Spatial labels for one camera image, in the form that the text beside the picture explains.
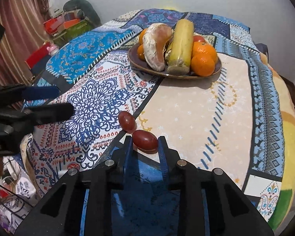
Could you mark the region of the small tangerine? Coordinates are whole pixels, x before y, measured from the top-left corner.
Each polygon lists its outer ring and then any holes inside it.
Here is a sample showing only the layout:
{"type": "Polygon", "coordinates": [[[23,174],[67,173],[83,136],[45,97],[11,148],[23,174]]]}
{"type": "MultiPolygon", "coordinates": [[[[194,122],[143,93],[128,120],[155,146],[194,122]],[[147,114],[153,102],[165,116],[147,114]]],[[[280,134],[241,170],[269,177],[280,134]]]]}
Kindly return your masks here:
{"type": "Polygon", "coordinates": [[[137,48],[137,56],[140,60],[145,60],[143,44],[139,45],[139,47],[137,48]]]}
{"type": "Polygon", "coordinates": [[[213,74],[215,62],[208,55],[196,54],[191,59],[191,70],[198,76],[207,77],[213,74]]]}

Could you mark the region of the large orange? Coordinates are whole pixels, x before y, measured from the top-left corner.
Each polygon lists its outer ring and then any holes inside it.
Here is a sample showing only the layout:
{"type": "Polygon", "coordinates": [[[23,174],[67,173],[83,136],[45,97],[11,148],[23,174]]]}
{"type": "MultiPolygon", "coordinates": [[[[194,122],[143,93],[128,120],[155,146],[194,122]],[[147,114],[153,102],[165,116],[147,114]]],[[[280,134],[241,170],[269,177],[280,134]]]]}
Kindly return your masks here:
{"type": "Polygon", "coordinates": [[[192,48],[192,57],[197,54],[207,55],[213,59],[215,64],[218,62],[218,55],[214,47],[208,43],[195,41],[192,48]]]}
{"type": "Polygon", "coordinates": [[[144,34],[145,34],[146,31],[147,31],[147,28],[143,29],[142,32],[140,33],[139,40],[138,40],[139,45],[143,44],[143,37],[144,37],[144,34]]]}

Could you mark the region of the yellow corn cob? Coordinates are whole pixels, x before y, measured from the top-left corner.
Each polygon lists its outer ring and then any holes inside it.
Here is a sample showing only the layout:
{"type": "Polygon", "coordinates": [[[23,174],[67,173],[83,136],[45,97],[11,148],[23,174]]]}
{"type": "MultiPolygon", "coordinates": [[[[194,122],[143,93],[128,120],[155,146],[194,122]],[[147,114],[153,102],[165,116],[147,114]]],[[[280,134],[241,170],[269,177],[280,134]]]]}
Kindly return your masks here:
{"type": "Polygon", "coordinates": [[[190,68],[193,47],[194,24],[187,19],[178,20],[172,40],[169,66],[182,64],[183,69],[190,68]]]}
{"type": "Polygon", "coordinates": [[[167,49],[165,51],[165,60],[168,61],[169,60],[169,57],[170,57],[170,54],[171,54],[171,49],[172,49],[172,43],[170,43],[168,46],[167,46],[167,49]]]}

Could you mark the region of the peeled pomelo piece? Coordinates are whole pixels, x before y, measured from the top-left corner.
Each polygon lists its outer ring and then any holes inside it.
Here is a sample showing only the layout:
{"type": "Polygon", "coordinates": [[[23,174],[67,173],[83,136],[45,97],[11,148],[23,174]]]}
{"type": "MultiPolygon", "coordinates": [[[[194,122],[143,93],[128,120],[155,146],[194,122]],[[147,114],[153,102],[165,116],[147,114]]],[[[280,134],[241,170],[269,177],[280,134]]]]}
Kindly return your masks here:
{"type": "Polygon", "coordinates": [[[155,71],[165,69],[164,51],[172,37],[172,28],[165,23],[153,23],[143,36],[144,57],[147,64],[155,71]]]}

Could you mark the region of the pink toy figure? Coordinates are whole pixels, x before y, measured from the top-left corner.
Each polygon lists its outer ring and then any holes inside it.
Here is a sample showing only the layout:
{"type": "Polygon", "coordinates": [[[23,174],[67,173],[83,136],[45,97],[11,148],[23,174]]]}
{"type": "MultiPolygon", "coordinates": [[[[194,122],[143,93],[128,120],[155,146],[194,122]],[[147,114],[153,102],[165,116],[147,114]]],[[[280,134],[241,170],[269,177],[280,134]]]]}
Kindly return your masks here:
{"type": "Polygon", "coordinates": [[[54,56],[58,51],[59,51],[59,47],[56,45],[56,44],[50,44],[48,47],[47,47],[47,51],[48,51],[48,54],[50,56],[54,56]]]}

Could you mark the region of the striped red curtain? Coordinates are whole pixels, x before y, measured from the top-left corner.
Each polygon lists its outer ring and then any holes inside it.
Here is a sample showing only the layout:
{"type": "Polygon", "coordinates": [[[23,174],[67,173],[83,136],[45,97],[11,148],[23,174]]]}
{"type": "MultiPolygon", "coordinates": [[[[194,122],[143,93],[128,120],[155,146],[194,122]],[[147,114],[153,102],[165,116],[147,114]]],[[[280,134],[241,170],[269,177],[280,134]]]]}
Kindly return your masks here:
{"type": "Polygon", "coordinates": [[[50,18],[49,0],[0,0],[0,86],[30,83],[26,59],[49,39],[43,23],[50,18]]]}

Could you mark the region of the patchwork blue bed quilt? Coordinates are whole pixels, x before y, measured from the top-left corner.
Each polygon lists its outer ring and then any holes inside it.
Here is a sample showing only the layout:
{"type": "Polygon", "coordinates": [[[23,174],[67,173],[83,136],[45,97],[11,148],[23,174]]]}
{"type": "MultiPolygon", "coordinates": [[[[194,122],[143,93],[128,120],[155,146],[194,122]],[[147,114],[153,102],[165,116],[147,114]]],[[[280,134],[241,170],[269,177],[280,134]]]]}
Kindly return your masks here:
{"type": "Polygon", "coordinates": [[[56,102],[70,102],[76,114],[36,128],[26,146],[26,171],[42,197],[69,169],[95,167],[125,139],[117,118],[125,110],[138,129],[164,136],[197,168],[224,169],[276,229],[290,199],[282,191],[283,84],[242,23],[205,13],[128,12],[70,40],[45,62],[37,85],[58,86],[56,102]],[[127,52],[143,29],[159,22],[175,27],[183,18],[217,50],[219,73],[169,79],[131,66],[127,52]]]}

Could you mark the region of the yellow orange blanket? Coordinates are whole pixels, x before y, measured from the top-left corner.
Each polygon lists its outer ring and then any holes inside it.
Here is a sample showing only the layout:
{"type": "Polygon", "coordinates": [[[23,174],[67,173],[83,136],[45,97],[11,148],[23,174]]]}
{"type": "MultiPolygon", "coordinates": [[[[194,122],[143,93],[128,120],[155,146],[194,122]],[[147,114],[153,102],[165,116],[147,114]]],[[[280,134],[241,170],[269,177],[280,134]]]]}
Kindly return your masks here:
{"type": "Polygon", "coordinates": [[[284,174],[281,182],[279,199],[273,215],[268,221],[269,226],[276,230],[286,218],[295,195],[295,105],[284,80],[268,64],[265,54],[260,53],[261,61],[272,71],[274,86],[278,91],[282,127],[284,135],[284,174]]]}

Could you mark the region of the green storage box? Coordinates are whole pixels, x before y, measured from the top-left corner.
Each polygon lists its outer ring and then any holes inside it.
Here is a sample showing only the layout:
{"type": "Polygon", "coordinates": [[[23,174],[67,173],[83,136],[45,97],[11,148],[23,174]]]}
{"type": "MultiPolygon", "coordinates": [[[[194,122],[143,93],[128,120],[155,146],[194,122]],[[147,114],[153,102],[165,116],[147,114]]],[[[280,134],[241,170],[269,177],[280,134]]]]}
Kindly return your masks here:
{"type": "Polygon", "coordinates": [[[62,23],[53,38],[53,43],[59,47],[64,46],[74,38],[92,30],[93,25],[87,20],[80,20],[73,24],[76,20],[66,21],[62,23]]]}

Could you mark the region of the grey plush pillow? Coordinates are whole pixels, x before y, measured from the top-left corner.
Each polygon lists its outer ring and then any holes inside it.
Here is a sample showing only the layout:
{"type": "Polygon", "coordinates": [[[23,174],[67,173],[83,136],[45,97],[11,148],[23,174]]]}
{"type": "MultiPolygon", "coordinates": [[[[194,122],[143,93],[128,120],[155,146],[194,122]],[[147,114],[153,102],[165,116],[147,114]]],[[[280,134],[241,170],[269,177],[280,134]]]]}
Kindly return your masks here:
{"type": "Polygon", "coordinates": [[[102,25],[101,20],[89,1],[86,0],[69,0],[63,5],[63,11],[78,11],[79,18],[89,21],[94,28],[102,25]]]}

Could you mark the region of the dark purple plate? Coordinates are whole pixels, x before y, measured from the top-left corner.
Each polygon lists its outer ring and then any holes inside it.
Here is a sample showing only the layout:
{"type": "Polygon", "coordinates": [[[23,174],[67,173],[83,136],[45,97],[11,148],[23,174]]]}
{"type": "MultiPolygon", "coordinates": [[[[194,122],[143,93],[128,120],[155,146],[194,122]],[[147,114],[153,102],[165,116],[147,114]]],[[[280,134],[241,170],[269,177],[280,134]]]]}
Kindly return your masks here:
{"type": "Polygon", "coordinates": [[[150,65],[141,60],[137,55],[137,49],[139,44],[135,44],[128,50],[128,59],[130,61],[130,65],[132,69],[138,70],[144,73],[148,73],[151,75],[156,75],[165,78],[173,78],[173,79],[181,79],[181,80],[200,80],[207,79],[213,76],[217,76],[222,70],[221,60],[218,59],[218,62],[215,65],[215,69],[213,73],[209,76],[199,76],[195,72],[192,71],[191,68],[187,71],[187,69],[183,69],[182,64],[178,66],[169,66],[167,62],[165,62],[165,69],[163,71],[156,71],[150,67],[150,65]]]}

